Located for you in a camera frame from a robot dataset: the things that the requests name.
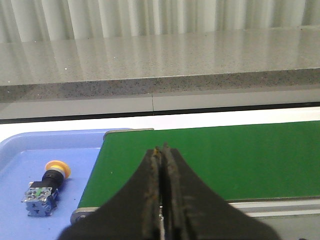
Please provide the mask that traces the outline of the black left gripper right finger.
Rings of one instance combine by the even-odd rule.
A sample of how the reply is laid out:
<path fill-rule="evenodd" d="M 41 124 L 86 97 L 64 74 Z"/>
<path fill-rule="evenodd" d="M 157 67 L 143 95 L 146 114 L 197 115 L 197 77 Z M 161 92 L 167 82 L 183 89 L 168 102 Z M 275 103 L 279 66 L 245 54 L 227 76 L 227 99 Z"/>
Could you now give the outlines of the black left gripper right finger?
<path fill-rule="evenodd" d="M 278 240 L 269 225 L 249 217 L 211 190 L 176 148 L 161 152 L 165 234 L 171 240 Z"/>

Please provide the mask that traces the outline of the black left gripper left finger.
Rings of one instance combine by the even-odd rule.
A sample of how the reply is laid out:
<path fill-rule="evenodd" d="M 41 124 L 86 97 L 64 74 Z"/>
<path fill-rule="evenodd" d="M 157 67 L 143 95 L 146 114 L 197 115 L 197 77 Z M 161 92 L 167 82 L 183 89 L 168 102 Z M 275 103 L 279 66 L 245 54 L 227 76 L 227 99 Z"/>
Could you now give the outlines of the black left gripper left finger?
<path fill-rule="evenodd" d="M 160 239 L 159 149 L 149 149 L 128 182 L 106 203 L 62 231 L 60 240 Z"/>

